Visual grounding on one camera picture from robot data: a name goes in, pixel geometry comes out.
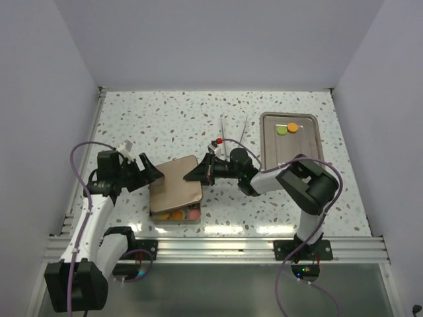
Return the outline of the metal tongs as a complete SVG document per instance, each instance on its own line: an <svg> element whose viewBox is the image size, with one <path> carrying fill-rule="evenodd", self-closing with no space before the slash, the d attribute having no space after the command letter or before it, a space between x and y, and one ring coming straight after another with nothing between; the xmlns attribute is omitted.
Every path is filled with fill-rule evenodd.
<svg viewBox="0 0 423 317"><path fill-rule="evenodd" d="M249 116L245 115L241 119L230 118L229 116L220 116L220 130L223 139L234 139L238 143L243 141L247 128Z"/></svg>

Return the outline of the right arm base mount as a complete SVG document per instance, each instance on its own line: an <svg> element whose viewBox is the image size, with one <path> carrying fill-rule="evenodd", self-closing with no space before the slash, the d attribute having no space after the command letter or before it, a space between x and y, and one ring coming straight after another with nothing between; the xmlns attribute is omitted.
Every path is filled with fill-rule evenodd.
<svg viewBox="0 0 423 317"><path fill-rule="evenodd" d="M294 251L299 245L300 241L292 240L274 240L273 251L276 261L283 261L287 256ZM289 260L291 261L331 261L334 259L332 253L332 246L329 240L320 240L312 245L304 245L298 250Z"/></svg>

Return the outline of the pink round cookie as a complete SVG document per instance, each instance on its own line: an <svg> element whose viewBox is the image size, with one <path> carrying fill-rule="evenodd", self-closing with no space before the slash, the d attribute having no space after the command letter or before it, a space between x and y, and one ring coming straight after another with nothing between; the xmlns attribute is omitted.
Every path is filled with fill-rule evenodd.
<svg viewBox="0 0 423 317"><path fill-rule="evenodd" d="M200 213L200 211L198 209L190 210L190 212L188 214L188 217L189 217L190 220L199 219L200 216L201 216L201 213Z"/></svg>

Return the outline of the gold tin lid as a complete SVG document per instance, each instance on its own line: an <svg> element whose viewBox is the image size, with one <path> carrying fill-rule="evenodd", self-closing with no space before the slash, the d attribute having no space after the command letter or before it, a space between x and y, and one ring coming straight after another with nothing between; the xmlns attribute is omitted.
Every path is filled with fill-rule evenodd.
<svg viewBox="0 0 423 317"><path fill-rule="evenodd" d="M158 215L201 202L200 181L186 181L184 176L198 166L198 159L188 155L156 166L164 178L149 185L150 212Z"/></svg>

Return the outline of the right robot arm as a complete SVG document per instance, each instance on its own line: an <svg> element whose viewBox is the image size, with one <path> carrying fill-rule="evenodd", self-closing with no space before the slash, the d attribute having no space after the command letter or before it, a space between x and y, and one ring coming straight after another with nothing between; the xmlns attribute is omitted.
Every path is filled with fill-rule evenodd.
<svg viewBox="0 0 423 317"><path fill-rule="evenodd" d="M339 171L327 162L299 154L278 167L259 170L242 148L233 149L229 160L208 153L183 177L203 186L214 185L218 178L236 179L238 188L251 197L285 191L301 210L294 250L305 260L317 253L323 222L343 189Z"/></svg>

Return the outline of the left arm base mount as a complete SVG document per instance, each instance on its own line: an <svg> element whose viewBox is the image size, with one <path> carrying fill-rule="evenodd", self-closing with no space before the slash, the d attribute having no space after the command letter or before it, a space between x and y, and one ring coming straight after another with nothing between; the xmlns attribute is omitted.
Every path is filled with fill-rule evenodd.
<svg viewBox="0 0 423 317"><path fill-rule="evenodd" d="M134 249L141 249L148 251L153 258L153 261L157 258L157 252L159 249L159 241L156 239L136 239L134 242ZM132 260L142 262L143 260L149 261L150 257L148 254L142 252L136 252L130 256Z"/></svg>

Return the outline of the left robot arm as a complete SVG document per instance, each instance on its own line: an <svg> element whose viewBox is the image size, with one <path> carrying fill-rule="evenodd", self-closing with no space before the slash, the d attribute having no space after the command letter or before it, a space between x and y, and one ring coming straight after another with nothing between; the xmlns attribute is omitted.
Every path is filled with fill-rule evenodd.
<svg viewBox="0 0 423 317"><path fill-rule="evenodd" d="M83 210L74 235L59 261L44 272L55 312L103 309L108 280L120 259L141 255L155 260L156 247L141 246L131 227L105 224L123 189L134 192L163 177L144 153L135 159L118 149L98 153L97 168L83 187Z"/></svg>

